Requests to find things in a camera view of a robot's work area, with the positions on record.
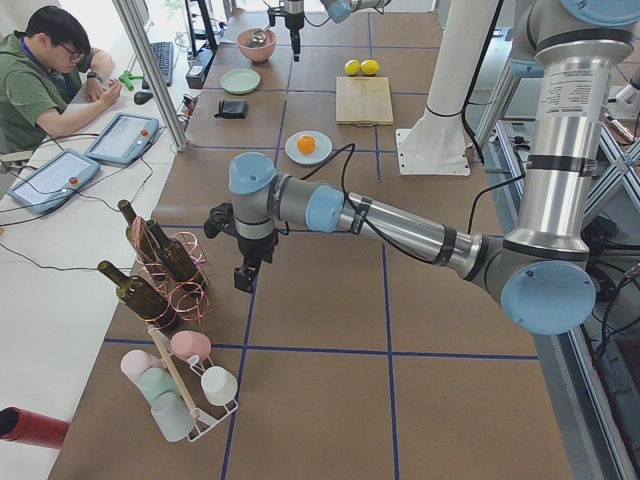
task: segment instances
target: wine bottle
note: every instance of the wine bottle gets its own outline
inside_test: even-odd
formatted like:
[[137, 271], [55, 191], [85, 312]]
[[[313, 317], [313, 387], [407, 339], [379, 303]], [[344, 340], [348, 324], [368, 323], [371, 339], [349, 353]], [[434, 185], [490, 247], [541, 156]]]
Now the wine bottle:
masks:
[[138, 275], [128, 277], [107, 260], [98, 264], [98, 271], [117, 285], [116, 295], [120, 301], [147, 324], [171, 333], [182, 322], [178, 312], [144, 278]]
[[[136, 244], [133, 241], [133, 222], [137, 218], [136, 212], [133, 210], [131, 203], [129, 200], [120, 200], [118, 202], [118, 210], [122, 213], [125, 220], [127, 221], [127, 228], [125, 230], [125, 235], [127, 236], [127, 240], [129, 243], [136, 248]], [[162, 266], [158, 265], [158, 258], [156, 257], [156, 249], [151, 239], [151, 235], [147, 231], [147, 226], [142, 220], [141, 229], [140, 229], [140, 240], [137, 245], [137, 250], [139, 250], [141, 260], [145, 264], [145, 268], [151, 275], [151, 278], [156, 283], [162, 283], [166, 280], [166, 273]]]
[[[175, 238], [167, 237], [155, 220], [147, 220], [147, 229], [158, 244], [156, 256], [167, 267], [171, 278], [176, 282], [196, 283], [204, 288], [206, 286], [204, 275], [198, 270], [182, 242]], [[184, 286], [184, 289], [189, 291], [196, 288], [195, 285], [187, 284]]]

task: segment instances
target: person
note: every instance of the person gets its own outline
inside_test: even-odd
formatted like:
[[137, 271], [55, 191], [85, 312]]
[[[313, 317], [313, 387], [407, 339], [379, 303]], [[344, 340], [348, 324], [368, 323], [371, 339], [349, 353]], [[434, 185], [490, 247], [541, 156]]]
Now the person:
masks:
[[[71, 135], [120, 96], [109, 79], [111, 56], [91, 48], [87, 32], [67, 11], [46, 6], [29, 19], [25, 32], [0, 41], [0, 131], [13, 151], [31, 150], [46, 135]], [[67, 109], [87, 72], [88, 105]]]

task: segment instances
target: cutting board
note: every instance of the cutting board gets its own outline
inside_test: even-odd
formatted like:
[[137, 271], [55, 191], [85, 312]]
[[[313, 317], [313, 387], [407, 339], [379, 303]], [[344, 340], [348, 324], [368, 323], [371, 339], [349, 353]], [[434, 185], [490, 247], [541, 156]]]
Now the cutting board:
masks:
[[338, 124], [393, 125], [391, 92], [387, 77], [338, 77]]

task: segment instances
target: bowl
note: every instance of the bowl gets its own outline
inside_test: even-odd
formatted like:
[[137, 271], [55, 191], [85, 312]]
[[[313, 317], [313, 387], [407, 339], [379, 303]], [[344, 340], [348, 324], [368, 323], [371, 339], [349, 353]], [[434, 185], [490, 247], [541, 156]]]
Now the bowl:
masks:
[[253, 63], [260, 63], [267, 60], [276, 49], [276, 34], [271, 30], [267, 30], [265, 32], [266, 41], [264, 45], [256, 48], [251, 48], [245, 46], [247, 40], [251, 37], [253, 32], [258, 30], [257, 28], [250, 28], [249, 30], [245, 30], [244, 32], [238, 34], [236, 37], [236, 43], [238, 44], [238, 48], [242, 52], [242, 54], [251, 60]]

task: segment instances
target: keyboard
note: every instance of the keyboard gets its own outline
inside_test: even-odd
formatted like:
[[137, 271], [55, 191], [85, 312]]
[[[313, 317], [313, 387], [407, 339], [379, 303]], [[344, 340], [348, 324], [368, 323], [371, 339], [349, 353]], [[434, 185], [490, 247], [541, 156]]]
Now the keyboard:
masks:
[[[151, 44], [151, 51], [164, 77], [164, 83], [167, 87], [171, 86], [171, 82], [173, 81], [173, 43], [154, 42]], [[142, 88], [149, 88], [149, 83], [146, 79], [142, 80]]]

